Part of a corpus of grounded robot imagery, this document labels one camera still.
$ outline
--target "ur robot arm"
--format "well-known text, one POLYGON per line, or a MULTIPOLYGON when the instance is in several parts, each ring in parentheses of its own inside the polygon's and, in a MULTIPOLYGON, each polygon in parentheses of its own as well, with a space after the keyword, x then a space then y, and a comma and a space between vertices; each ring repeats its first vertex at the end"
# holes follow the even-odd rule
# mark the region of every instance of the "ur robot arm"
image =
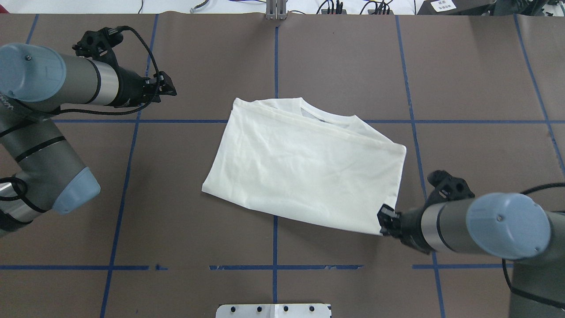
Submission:
POLYGON ((0 141, 21 167, 0 179, 0 237, 54 209, 69 213, 100 192, 89 168, 72 149, 51 117, 66 112, 121 115, 135 113, 160 95, 176 95, 165 72, 131 27, 87 31, 74 45, 77 56, 20 43, 0 47, 0 141), (118 65, 113 47, 132 31, 149 52, 156 70, 143 78, 118 65), (61 110, 61 104, 137 107, 105 112, 61 110))
MULTIPOLYGON (((514 261, 511 318, 565 317, 565 214, 543 210, 527 192, 475 197, 445 171, 428 176, 426 204, 406 213, 383 206, 383 235, 424 253, 479 253, 514 261)), ((564 187, 565 183, 548 184, 564 187)))

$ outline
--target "wrinkled fabric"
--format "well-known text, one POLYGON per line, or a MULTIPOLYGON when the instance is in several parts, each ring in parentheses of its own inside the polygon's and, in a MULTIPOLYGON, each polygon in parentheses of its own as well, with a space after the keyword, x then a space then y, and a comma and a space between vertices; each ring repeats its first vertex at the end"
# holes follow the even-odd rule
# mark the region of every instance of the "wrinkled fabric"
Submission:
POLYGON ((357 116, 302 98, 237 98, 202 191, 242 207, 380 235, 377 212, 395 207, 406 147, 357 116))

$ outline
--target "shirt neckline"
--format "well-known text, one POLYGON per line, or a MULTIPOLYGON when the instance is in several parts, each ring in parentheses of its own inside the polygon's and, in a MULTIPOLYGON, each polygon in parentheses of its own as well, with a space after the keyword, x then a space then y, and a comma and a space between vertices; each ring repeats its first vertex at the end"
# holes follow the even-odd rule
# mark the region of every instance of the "shirt neckline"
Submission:
POLYGON ((297 102, 294 103, 294 113, 296 113, 299 116, 308 118, 306 116, 304 116, 304 114, 302 114, 302 110, 310 113, 312 116, 316 117, 317 119, 321 119, 321 121, 329 123, 329 124, 335 124, 335 125, 339 125, 339 126, 346 126, 346 128, 349 128, 350 126, 352 126, 356 121, 357 121, 357 116, 355 115, 351 115, 351 116, 342 116, 342 115, 336 115, 336 114, 332 114, 332 113, 328 113, 326 111, 323 111, 321 109, 318 109, 310 104, 308 104, 308 102, 306 102, 304 100, 304 98, 300 97, 297 98, 297 102))

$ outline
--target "white metal bracket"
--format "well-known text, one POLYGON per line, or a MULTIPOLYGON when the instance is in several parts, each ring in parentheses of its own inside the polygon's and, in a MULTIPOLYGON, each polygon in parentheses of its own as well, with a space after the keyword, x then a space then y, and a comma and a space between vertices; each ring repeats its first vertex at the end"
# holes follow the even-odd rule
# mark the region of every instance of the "white metal bracket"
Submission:
POLYGON ((267 20, 286 19, 286 0, 266 0, 267 1, 267 20))
POLYGON ((221 305, 216 318, 332 318, 330 304, 221 305))

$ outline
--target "electrical wires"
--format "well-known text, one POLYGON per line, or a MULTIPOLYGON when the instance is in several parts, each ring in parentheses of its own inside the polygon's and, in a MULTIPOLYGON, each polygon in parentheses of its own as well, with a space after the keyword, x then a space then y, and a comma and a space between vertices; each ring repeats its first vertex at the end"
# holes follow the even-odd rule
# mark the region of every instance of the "electrical wires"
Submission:
POLYGON ((232 2, 255 1, 255 2, 261 2, 261 3, 267 3, 267 1, 263 1, 263 0, 228 0, 228 1, 232 1, 232 2))
POLYGON ((329 12, 329 3, 332 2, 332 8, 333 8, 333 0, 325 0, 324 2, 321 3, 320 7, 318 7, 318 10, 316 11, 316 14, 320 13, 321 8, 324 6, 325 3, 328 3, 328 12, 329 12))
POLYGON ((202 2, 201 4, 199 4, 196 7, 190 8, 190 13, 194 13, 196 10, 200 9, 201 7, 205 6, 208 4, 210 0, 204 0, 204 2, 202 2))
POLYGON ((14 191, 16 193, 18 192, 19 193, 16 196, 0 196, 0 201, 16 201, 25 197, 25 194, 28 193, 27 183, 20 178, 17 177, 0 178, 0 184, 2 183, 11 183, 14 191))
MULTIPOLYGON (((547 183, 547 184, 542 184, 541 186, 537 186, 537 187, 533 187, 530 189, 527 189, 525 191, 520 192, 520 194, 523 195, 528 195, 528 194, 532 194, 534 192, 537 191, 541 191, 541 190, 545 190, 545 189, 551 189, 551 188, 561 188, 561 187, 565 187, 565 182, 555 182, 555 183, 547 183)), ((533 295, 531 293, 528 293, 526 291, 517 289, 515 287, 512 286, 512 283, 510 282, 510 277, 508 276, 508 269, 506 268, 506 260, 502 259, 502 272, 504 273, 504 279, 506 280, 506 284, 508 285, 508 288, 510 289, 510 291, 518 296, 521 296, 523 298, 527 298, 530 300, 533 300, 535 302, 539 302, 548 306, 552 306, 552 307, 556 307, 562 310, 565 310, 565 303, 562 302, 557 302, 555 300, 551 300, 551 299, 547 299, 541 296, 537 296, 537 295, 533 295)))
POLYGON ((129 115, 129 114, 133 114, 133 113, 136 113, 136 112, 144 109, 145 107, 149 106, 153 102, 153 100, 155 99, 155 97, 159 93, 160 79, 159 79, 159 68, 157 67, 157 62, 155 61, 155 57, 153 56, 151 49, 149 48, 147 43, 145 43, 143 38, 140 36, 139 33, 137 33, 137 31, 134 28, 125 25, 123 27, 116 27, 116 29, 118 29, 119 31, 125 31, 125 30, 131 31, 137 37, 137 39, 141 42, 141 44, 145 47, 145 50, 147 50, 147 53, 149 54, 149 57, 151 58, 151 62, 153 63, 153 67, 155 68, 155 73, 157 74, 156 82, 155 82, 155 91, 153 92, 151 99, 149 99, 149 101, 146 102, 145 104, 143 104, 142 106, 139 106, 135 109, 128 110, 128 111, 96 111, 96 110, 89 110, 89 109, 69 108, 69 109, 59 110, 56 113, 57 115, 64 114, 64 113, 83 113, 83 114, 110 115, 110 116, 129 115))
POLYGON ((359 12, 359 14, 363 14, 363 11, 365 10, 365 8, 370 4, 370 3, 374 3, 375 4, 375 12, 371 13, 371 14, 390 14, 390 6, 389 4, 392 2, 393 0, 390 0, 389 2, 384 2, 384 0, 382 0, 381 2, 378 1, 373 1, 373 0, 368 0, 367 3, 365 3, 365 5, 363 6, 363 8, 361 9, 361 12, 359 12))

